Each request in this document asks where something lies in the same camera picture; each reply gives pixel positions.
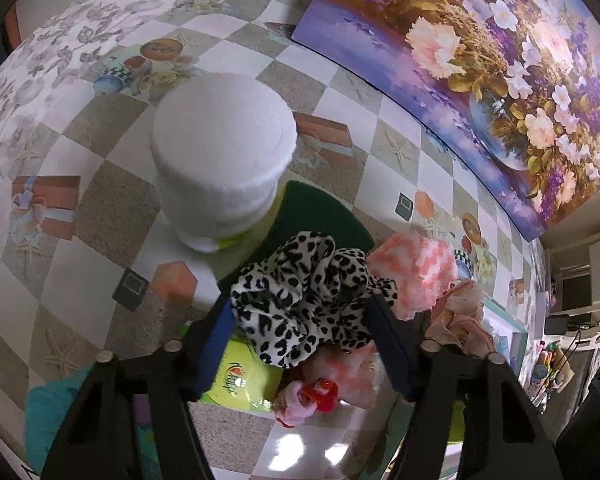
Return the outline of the green tissue pack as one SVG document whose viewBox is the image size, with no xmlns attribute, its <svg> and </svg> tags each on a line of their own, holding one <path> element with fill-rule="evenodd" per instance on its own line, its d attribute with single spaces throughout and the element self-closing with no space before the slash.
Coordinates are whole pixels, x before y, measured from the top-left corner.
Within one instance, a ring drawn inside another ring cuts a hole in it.
<svg viewBox="0 0 600 480">
<path fill-rule="evenodd" d="M 233 410 L 269 412 L 282 376 L 280 367 L 260 360 L 248 340 L 232 337 L 201 400 Z"/>
</svg>

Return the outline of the leopard print scrunchie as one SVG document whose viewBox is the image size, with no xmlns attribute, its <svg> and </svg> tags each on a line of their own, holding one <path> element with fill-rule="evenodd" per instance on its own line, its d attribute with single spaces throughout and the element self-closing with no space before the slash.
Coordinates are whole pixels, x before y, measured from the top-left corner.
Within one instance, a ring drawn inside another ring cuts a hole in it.
<svg viewBox="0 0 600 480">
<path fill-rule="evenodd" d="M 230 286 L 237 324 L 260 360 L 289 368 L 322 344 L 358 350 L 372 339 L 363 322 L 366 300 L 392 306 L 396 282 L 376 278 L 365 252 L 339 248 L 329 235 L 303 231 L 267 259 L 245 266 Z"/>
</svg>

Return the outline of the red pink pipe cleaner doll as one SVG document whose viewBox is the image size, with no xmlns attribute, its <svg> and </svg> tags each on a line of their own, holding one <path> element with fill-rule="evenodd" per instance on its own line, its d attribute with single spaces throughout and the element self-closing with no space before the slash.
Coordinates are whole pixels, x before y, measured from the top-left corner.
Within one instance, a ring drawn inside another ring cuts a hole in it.
<svg viewBox="0 0 600 480">
<path fill-rule="evenodd" d="M 329 379 L 313 384 L 295 380 L 286 385 L 272 404 L 275 419 L 286 428 L 301 426 L 315 413 L 330 413 L 338 405 L 339 387 Z"/>
</svg>

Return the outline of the green yellow scrub sponge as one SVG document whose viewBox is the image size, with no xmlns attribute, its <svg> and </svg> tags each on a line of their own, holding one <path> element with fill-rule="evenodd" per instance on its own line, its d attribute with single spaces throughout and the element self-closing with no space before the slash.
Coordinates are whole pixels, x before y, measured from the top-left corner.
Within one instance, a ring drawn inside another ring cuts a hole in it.
<svg viewBox="0 0 600 480">
<path fill-rule="evenodd" d="M 220 292 L 230 290 L 244 266 L 266 260 L 279 246 L 301 231 L 329 235 L 338 248 L 358 248 L 369 252 L 374 247 L 373 237 L 363 223 L 340 200 L 312 185 L 288 181 L 275 205 L 277 210 L 268 232 L 257 234 L 246 260 L 218 281 Z"/>
</svg>

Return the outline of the pink white fuzzy towel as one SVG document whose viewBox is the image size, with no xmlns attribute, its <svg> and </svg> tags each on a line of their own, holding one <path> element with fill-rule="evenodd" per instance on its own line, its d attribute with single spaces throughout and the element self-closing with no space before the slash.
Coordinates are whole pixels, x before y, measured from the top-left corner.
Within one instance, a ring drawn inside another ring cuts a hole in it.
<svg viewBox="0 0 600 480">
<path fill-rule="evenodd" d="M 391 235 L 366 261 L 373 276 L 390 278 L 396 284 L 392 310 L 400 320 L 431 309 L 458 280 L 452 245 L 416 231 Z M 301 373 L 308 385 L 333 382 L 340 400 L 364 410 L 375 406 L 384 374 L 372 342 L 351 352 L 328 344 L 302 364 Z"/>
</svg>

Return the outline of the teal shallow tray box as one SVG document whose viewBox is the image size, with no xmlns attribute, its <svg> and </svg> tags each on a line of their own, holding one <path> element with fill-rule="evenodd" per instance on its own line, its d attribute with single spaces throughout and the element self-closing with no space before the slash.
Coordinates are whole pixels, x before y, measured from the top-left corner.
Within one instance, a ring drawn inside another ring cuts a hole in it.
<svg viewBox="0 0 600 480">
<path fill-rule="evenodd" d="M 495 351 L 504 356 L 516 377 L 520 375 L 527 351 L 529 332 L 524 324 L 490 298 L 484 300 L 482 326 L 492 335 Z M 455 479 L 460 466 L 464 439 L 464 405 L 454 404 L 449 442 L 441 469 L 441 479 Z"/>
</svg>

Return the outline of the white pill bottle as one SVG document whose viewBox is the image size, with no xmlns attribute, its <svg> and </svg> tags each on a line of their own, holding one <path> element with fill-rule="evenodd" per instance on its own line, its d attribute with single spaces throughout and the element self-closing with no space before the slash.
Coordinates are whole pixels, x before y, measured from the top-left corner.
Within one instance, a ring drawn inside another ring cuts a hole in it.
<svg viewBox="0 0 600 480">
<path fill-rule="evenodd" d="M 156 108 L 150 151 L 160 207 L 197 252 L 233 244 L 270 210 L 297 145 L 294 114 L 261 81 L 205 74 Z"/>
</svg>

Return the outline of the flower painting canvas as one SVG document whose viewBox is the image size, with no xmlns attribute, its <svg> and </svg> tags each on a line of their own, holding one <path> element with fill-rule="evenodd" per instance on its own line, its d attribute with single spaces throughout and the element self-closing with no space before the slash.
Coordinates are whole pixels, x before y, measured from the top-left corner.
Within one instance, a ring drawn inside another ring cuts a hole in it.
<svg viewBox="0 0 600 480">
<path fill-rule="evenodd" d="M 294 40 L 431 130 L 527 240 L 600 190 L 600 0 L 312 0 Z"/>
</svg>

